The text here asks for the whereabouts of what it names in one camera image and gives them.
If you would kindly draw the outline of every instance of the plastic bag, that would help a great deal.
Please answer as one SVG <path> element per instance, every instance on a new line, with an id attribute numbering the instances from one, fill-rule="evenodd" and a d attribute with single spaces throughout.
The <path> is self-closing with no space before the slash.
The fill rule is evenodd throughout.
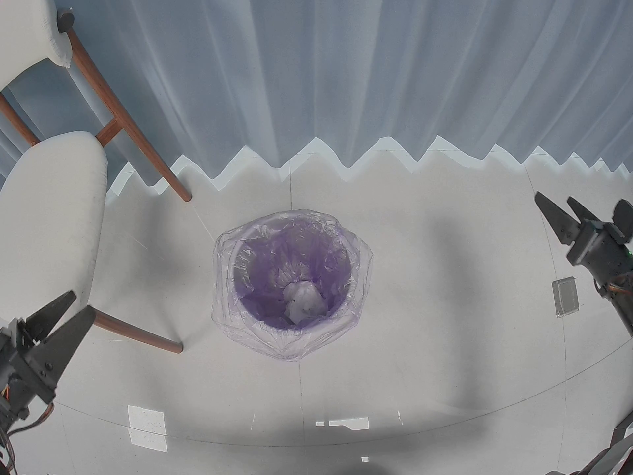
<path id="1" fill-rule="evenodd" d="M 283 211 L 221 234 L 211 317 L 234 341 L 296 360 L 353 328 L 374 254 L 329 215 Z"/>

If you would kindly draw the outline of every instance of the white cushioned seat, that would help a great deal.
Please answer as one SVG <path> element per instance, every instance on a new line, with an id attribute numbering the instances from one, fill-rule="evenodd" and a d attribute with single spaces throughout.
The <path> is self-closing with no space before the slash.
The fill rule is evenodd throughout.
<path id="1" fill-rule="evenodd" d="M 26 318 L 69 289 L 78 298 L 71 313 L 87 304 L 106 179 L 106 155 L 89 132 L 46 139 L 13 167 L 0 190 L 4 320 Z"/>
<path id="2" fill-rule="evenodd" d="M 57 30 L 54 0 L 0 0 L 0 90 L 44 58 L 70 67 L 70 40 Z"/>

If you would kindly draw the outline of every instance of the chair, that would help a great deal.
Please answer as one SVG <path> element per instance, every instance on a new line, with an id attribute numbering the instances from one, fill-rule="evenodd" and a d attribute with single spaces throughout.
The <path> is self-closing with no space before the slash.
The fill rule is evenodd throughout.
<path id="1" fill-rule="evenodd" d="M 60 22 L 68 24 L 68 13 Z M 40 142 L 0 98 L 0 110 L 31 144 L 0 190 L 0 315 L 25 317 L 73 290 L 77 299 L 67 319 L 87 306 L 90 295 L 106 198 L 103 147 L 116 133 L 128 131 L 174 190 L 185 201 L 191 195 L 116 99 L 74 31 L 58 31 L 53 0 L 0 0 L 0 36 L 0 89 L 42 59 L 69 67 L 72 58 L 114 116 L 97 136 L 69 132 Z M 170 352 L 183 349 L 99 310 L 94 325 Z"/>

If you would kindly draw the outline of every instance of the wooden chair leg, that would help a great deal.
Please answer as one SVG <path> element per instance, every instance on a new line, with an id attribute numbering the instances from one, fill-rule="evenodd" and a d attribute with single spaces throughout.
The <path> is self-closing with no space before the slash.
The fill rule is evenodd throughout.
<path id="1" fill-rule="evenodd" d="M 138 128 L 138 125 L 132 117 L 128 114 L 127 110 L 123 107 L 122 103 L 116 97 L 114 91 L 107 84 L 103 78 L 97 66 L 94 64 L 88 52 L 83 47 L 83 44 L 75 34 L 75 30 L 70 28 L 67 32 L 70 44 L 73 48 L 73 60 L 79 70 L 86 78 L 88 83 L 92 86 L 92 89 L 103 101 L 106 107 L 114 116 L 114 120 L 117 121 L 143 152 L 143 154 L 154 165 L 156 170 L 161 173 L 162 177 L 167 180 L 170 186 L 180 195 L 180 197 L 188 202 L 191 200 L 191 194 L 187 192 L 182 183 L 176 178 L 176 175 L 167 166 L 167 164 L 160 158 L 160 155 L 156 153 L 154 147 L 149 143 L 143 132 Z"/>
<path id="2" fill-rule="evenodd" d="M 11 122 L 15 129 L 20 132 L 21 136 L 27 140 L 28 144 L 35 146 L 40 142 L 37 136 L 31 131 L 31 129 L 28 128 L 27 124 L 22 121 L 20 115 L 15 112 L 15 109 L 13 109 L 2 93 L 0 93 L 0 112 Z"/>
<path id="3" fill-rule="evenodd" d="M 182 343 L 177 343 L 176 341 L 172 341 L 165 337 L 158 336 L 157 334 L 153 334 L 152 332 L 147 332 L 143 329 L 137 328 L 127 322 L 115 319 L 115 317 L 111 317 L 107 313 L 100 312 L 99 310 L 92 308 L 92 306 L 87 306 L 87 308 L 91 308 L 94 311 L 94 325 L 99 328 L 110 331 L 111 333 L 120 334 L 124 337 L 129 337 L 130 339 L 135 339 L 141 343 L 150 344 L 156 348 L 168 350 L 169 352 L 182 352 Z"/>

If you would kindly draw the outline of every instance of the blue curtain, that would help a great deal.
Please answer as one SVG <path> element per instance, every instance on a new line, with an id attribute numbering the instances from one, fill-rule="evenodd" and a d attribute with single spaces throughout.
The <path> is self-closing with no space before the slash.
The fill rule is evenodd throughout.
<path id="1" fill-rule="evenodd" d="M 436 134 L 483 158 L 633 170 L 633 0 L 55 0 L 168 164 L 215 177 L 248 145 L 281 166 L 313 137 L 351 165 L 392 136 L 415 159 Z M 36 134 L 109 115 L 44 61 L 4 94 Z M 0 174 L 25 149 L 0 119 Z M 106 148 L 158 176 L 126 136 Z"/>

